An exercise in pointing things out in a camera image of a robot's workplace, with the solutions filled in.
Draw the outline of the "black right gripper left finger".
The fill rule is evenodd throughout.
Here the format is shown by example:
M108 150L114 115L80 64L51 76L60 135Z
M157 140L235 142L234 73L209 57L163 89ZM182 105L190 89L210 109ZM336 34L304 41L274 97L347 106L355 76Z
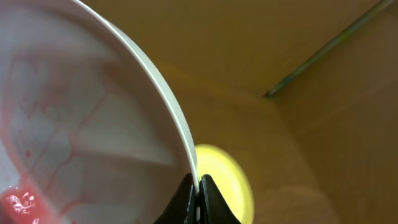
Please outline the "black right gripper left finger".
M197 222L195 197L192 175L187 174L154 224L195 224Z

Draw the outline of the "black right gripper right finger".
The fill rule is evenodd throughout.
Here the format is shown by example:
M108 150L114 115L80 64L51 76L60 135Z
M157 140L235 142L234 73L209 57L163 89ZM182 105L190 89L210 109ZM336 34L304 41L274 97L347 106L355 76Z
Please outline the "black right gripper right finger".
M208 174L200 181L200 224L241 224Z

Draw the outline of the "yellow plate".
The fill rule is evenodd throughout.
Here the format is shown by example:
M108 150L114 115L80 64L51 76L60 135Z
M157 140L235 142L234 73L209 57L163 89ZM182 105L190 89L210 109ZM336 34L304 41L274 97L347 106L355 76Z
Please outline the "yellow plate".
M242 224L254 220L254 199L249 181L241 166L224 150L209 144L195 146L197 172L215 181L233 215Z

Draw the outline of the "white plate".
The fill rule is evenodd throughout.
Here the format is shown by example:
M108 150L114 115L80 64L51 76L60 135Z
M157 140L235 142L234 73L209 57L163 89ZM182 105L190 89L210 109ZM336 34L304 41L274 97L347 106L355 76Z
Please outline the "white plate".
M2 223L154 223L187 174L197 197L182 109L121 29L81 1L1 2Z

